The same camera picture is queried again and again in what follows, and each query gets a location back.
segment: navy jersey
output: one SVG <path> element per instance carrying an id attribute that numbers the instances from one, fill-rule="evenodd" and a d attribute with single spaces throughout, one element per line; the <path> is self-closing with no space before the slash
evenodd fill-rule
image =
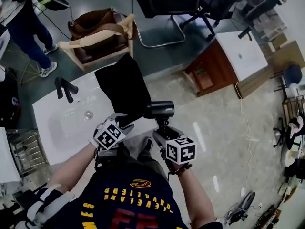
<path id="1" fill-rule="evenodd" d="M 53 191 L 45 203 L 61 195 Z M 52 229 L 186 229 L 167 180 L 139 164 L 96 172 L 83 193 L 47 221 Z M 222 229 L 210 223 L 201 229 Z"/>

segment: gray floor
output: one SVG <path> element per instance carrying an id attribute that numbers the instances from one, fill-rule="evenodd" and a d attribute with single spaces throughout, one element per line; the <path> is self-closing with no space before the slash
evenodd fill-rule
<path id="1" fill-rule="evenodd" d="M 78 18 L 80 15 L 92 11 L 101 10 L 113 6 L 117 11 L 129 14 L 131 13 L 131 0 L 67 0 L 73 12 L 73 17 Z M 70 10 L 50 11 L 46 10 L 45 14 L 68 36 L 70 35 L 67 28 L 68 21 L 71 21 Z M 134 2 L 134 14 L 136 16 L 137 25 L 142 34 L 143 40 L 154 45 L 162 42 L 170 42 L 179 39 L 179 32 L 173 29 L 173 24 L 169 16 L 157 16 L 153 19 L 146 19 L 138 5 Z M 180 23 L 188 19 L 189 15 L 176 16 Z M 43 15 L 39 16 L 43 24 L 50 31 L 54 42 L 66 41 L 64 35 L 54 27 L 53 24 Z M 243 26 L 238 21 L 224 20 L 215 28 L 216 32 L 236 31 L 236 26 L 243 29 Z M 208 45 L 205 37 L 210 33 L 202 19 L 197 19 L 184 29 L 186 40 L 184 43 L 172 45 L 157 49 L 146 49 L 141 46 L 138 39 L 134 42 L 134 58 L 138 62 L 143 76 L 150 75 L 164 69 L 184 65 L 187 66 L 192 62 L 198 54 Z M 16 50 L 18 47 L 14 43 L 10 43 L 8 49 Z M 46 94 L 55 90 L 54 79 L 56 76 L 61 76 L 68 81 L 74 80 L 83 75 L 82 71 L 77 67 L 68 56 L 58 50 L 50 54 L 50 58 L 56 61 L 59 65 L 58 69 L 53 72 L 48 78 L 36 78 L 32 81 L 19 86 L 19 98 L 21 103 L 21 116 L 18 123 L 18 128 L 34 128 L 36 126 L 33 115 L 32 104 L 44 97 Z M 96 68 L 115 62 L 117 59 L 106 61 L 98 64 Z M 22 57 L 15 52 L 6 52 L 1 60 L 1 64 L 23 69 L 27 63 L 27 57 Z"/>
<path id="2" fill-rule="evenodd" d="M 147 86 L 153 100 L 172 100 L 175 103 L 175 115 L 170 119 L 170 125 L 197 141 L 199 152 L 192 169 L 213 203 L 215 216 L 221 222 L 230 207 L 241 202 L 241 188 L 246 187 L 246 183 L 247 193 L 251 190 L 256 193 L 252 205 L 258 208 L 262 203 L 262 208 L 251 208 L 245 222 L 230 226 L 231 229 L 253 228 L 260 215 L 280 200 L 277 190 L 283 179 L 283 168 L 280 164 L 281 148 L 273 148 L 273 127 L 282 115 L 283 97 L 279 92 L 274 93 L 276 82 L 269 80 L 243 100 L 243 112 L 248 118 L 250 133 L 233 86 L 200 98 L 195 97 L 179 74 L 153 81 Z M 199 126 L 201 137 L 194 129 L 194 123 Z M 132 156 L 137 156 L 143 138 L 151 134 L 148 132 L 125 142 Z M 253 155 L 251 170 L 247 166 L 250 160 L 248 147 Z M 152 157 L 167 172 L 156 144 Z M 82 192 L 93 172 L 94 162 L 89 165 L 73 193 L 79 195 Z M 218 188 L 213 181 L 215 176 Z M 183 220 L 189 224 L 183 192 L 176 176 L 170 176 L 170 185 Z"/>

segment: blue stool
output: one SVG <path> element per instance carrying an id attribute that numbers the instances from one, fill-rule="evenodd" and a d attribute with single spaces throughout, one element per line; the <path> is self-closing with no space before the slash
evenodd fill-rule
<path id="1" fill-rule="evenodd" d="M 299 84 L 303 77 L 303 74 L 301 71 L 301 67 L 298 64 L 292 64 L 284 71 L 276 74 L 274 77 L 280 77 L 280 76 L 284 77 L 285 82 L 283 82 L 283 84 L 280 85 L 279 88 L 275 90 L 275 92 L 284 90 L 293 83 Z"/>

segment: cavaliers logo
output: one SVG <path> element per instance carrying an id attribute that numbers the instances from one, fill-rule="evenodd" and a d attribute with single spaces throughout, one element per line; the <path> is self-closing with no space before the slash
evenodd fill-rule
<path id="1" fill-rule="evenodd" d="M 152 183 L 146 180 L 141 180 L 141 179 L 135 179 L 133 180 L 134 183 L 131 183 L 130 186 L 135 187 L 135 188 L 147 188 L 151 187 Z"/>

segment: person's leg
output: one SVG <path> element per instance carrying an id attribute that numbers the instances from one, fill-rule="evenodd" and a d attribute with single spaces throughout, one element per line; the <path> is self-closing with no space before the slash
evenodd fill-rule
<path id="1" fill-rule="evenodd" d="M 31 33 L 30 26 L 26 21 L 20 20 L 18 15 L 7 24 L 8 31 L 14 42 L 20 49 L 28 55 L 30 59 L 37 61 L 41 68 L 48 69 L 51 66 L 51 60 L 43 53 L 41 48 L 35 42 Z"/>
<path id="2" fill-rule="evenodd" d="M 247 3 L 246 6 L 240 11 L 240 15 L 244 16 L 248 12 L 250 12 L 252 9 L 253 9 L 253 7 Z"/>
<path id="3" fill-rule="evenodd" d="M 119 148 L 117 151 L 117 156 L 119 157 L 120 163 L 137 163 L 140 164 L 138 160 L 130 156 L 129 150 L 126 148 L 124 143 L 119 143 Z"/>
<path id="4" fill-rule="evenodd" d="M 150 151 L 152 147 L 153 140 L 150 137 L 145 138 L 142 144 L 142 151 L 138 155 L 138 161 L 140 161 L 144 166 L 152 169 L 153 171 L 167 179 L 166 174 L 159 162 L 154 160 L 151 156 Z"/>
<path id="5" fill-rule="evenodd" d="M 34 39 L 32 31 L 33 15 L 31 14 L 31 9 L 31 4 L 26 3 L 17 16 L 7 24 L 7 28 L 11 38 L 20 49 L 27 54 L 30 59 L 39 63 L 42 68 L 40 77 L 44 78 L 56 69 L 57 63 L 51 62 Z"/>
<path id="6" fill-rule="evenodd" d="M 41 21 L 38 19 L 37 15 L 35 14 L 34 8 L 32 4 L 26 4 L 27 7 L 27 14 L 28 17 L 31 19 L 32 23 L 32 33 L 34 35 L 37 35 L 39 41 L 41 41 L 44 45 L 46 54 L 48 54 L 51 51 L 54 51 L 57 49 L 57 45 L 53 43 L 53 38 L 50 35 L 48 29 L 41 23 Z"/>
<path id="7" fill-rule="evenodd" d="M 266 2 L 263 2 L 262 4 L 258 5 L 254 10 L 252 10 L 247 16 L 247 19 L 249 21 L 253 21 L 260 17 L 263 13 L 266 13 L 273 9 L 276 5 L 277 3 L 275 0 L 267 0 Z"/>

